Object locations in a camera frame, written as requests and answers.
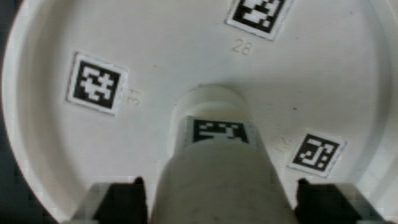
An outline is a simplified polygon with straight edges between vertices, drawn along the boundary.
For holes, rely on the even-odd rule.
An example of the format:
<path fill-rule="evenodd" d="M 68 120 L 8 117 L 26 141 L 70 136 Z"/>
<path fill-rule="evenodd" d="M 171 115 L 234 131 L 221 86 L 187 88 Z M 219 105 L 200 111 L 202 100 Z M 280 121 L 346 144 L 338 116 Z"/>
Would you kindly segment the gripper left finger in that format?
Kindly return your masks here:
<path fill-rule="evenodd" d="M 86 191 L 68 224 L 147 224 L 143 179 L 95 183 Z"/>

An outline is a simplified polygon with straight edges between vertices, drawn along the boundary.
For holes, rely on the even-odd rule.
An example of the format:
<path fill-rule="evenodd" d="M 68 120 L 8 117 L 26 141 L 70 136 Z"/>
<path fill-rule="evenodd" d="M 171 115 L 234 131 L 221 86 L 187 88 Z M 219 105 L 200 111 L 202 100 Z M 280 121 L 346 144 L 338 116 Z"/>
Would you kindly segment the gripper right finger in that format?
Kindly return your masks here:
<path fill-rule="evenodd" d="M 349 183 L 298 180 L 294 215 L 299 224 L 385 224 L 385 219 Z"/>

